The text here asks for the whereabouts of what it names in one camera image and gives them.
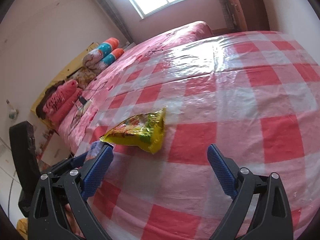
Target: electrical cord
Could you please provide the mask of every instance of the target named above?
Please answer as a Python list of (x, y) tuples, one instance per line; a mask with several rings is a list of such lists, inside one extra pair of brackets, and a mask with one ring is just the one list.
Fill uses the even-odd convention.
[[(85, 91), (94, 91), (94, 93), (90, 96), (89, 99), (87, 99), (87, 101), (89, 101), (89, 100), (95, 95), (95, 93), (96, 93), (97, 91), (102, 90), (102, 89), (104, 88), (104, 86), (107, 84), (107, 82), (108, 82), (108, 81), (105, 81), (105, 82), (101, 83), (101, 84), (98, 86), (97, 89), (85, 89), (85, 90), (83, 90), (83, 92), (85, 92)], [(81, 115), (79, 116), (79, 119), (78, 119), (77, 123), (73, 126), (72, 130), (70, 130), (69, 133), (68, 133), (68, 141), (69, 141), (69, 149), (70, 149), (70, 150), (71, 150), (70, 134), (74, 131), (74, 129), (75, 129), (75, 128), (77, 127), (77, 125), (80, 123), (81, 117), (83, 116), (83, 111), (84, 111), (84, 105), (82, 106), (82, 113), (81, 113)], [(75, 111), (75, 113), (74, 113), (74, 115), (73, 115), (73, 118), (72, 118), (72, 121), (71, 121), (71, 125), (70, 125), (70, 129), (71, 129), (72, 124), (73, 124), (73, 122), (74, 122), (74, 120), (75, 120), (75, 118), (76, 118), (76, 114), (77, 114), (77, 111)]]
[(11, 198), (11, 191), (12, 191), (13, 181), (14, 181), (14, 178), (12, 178), (11, 186), (10, 186), (10, 191), (9, 191), (9, 200), (8, 200), (8, 219), (10, 219), (10, 198)]

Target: wooden cabinet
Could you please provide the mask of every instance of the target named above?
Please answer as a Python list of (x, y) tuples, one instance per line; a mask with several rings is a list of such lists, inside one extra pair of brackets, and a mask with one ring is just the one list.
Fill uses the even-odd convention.
[(248, 31), (247, 22), (239, 0), (229, 0), (236, 25), (241, 32)]
[(227, 5), (238, 31), (270, 30), (263, 0), (227, 0)]

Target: white floor tile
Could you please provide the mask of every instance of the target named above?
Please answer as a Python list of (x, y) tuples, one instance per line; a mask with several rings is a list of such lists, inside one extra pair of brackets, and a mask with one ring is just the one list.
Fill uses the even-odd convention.
[(0, 157), (1, 157), (1, 155), (4, 153), (4, 151), (7, 149), (7, 147), (5, 147), (4, 145), (3, 145), (3, 143), (0, 141)]
[(8, 215), (8, 201), (12, 178), (0, 168), (0, 204)]
[(17, 173), (15, 173), (15, 175), (14, 175), (14, 180), (20, 184), (20, 180), (18, 178), (18, 174)]
[(18, 207), (18, 200), (21, 193), (21, 185), (14, 181), (12, 185), (11, 190), (11, 197), (10, 197), (10, 207), (9, 207), (9, 213), (10, 213), (10, 221), (16, 227), (17, 222), (19, 219), (24, 218), (23, 214), (21, 213), (19, 207)]
[(0, 157), (0, 167), (13, 178), (15, 166), (13, 163), (11, 151), (7, 148), (5, 148), (3, 154)]

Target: plastic sheet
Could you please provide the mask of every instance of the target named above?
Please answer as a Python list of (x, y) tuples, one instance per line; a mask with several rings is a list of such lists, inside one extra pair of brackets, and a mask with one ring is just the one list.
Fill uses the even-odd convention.
[(81, 139), (72, 136), (77, 155), (129, 116), (167, 106), (162, 149), (152, 156), (116, 145), (91, 199), (114, 240), (208, 239), (231, 203), (207, 161), (211, 143), (239, 167), (281, 176), (295, 238), (309, 224), (320, 206), (320, 67), (295, 40), (234, 33), (101, 75), (92, 86), (107, 82), (93, 97), (98, 112), (84, 116), (92, 119)]

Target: yellow snack bag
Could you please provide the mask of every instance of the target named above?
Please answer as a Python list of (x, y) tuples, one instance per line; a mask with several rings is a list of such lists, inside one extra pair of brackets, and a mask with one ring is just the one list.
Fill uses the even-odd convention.
[(155, 113), (129, 117), (100, 137), (100, 141), (121, 145), (136, 145), (155, 154), (161, 149), (166, 108)]

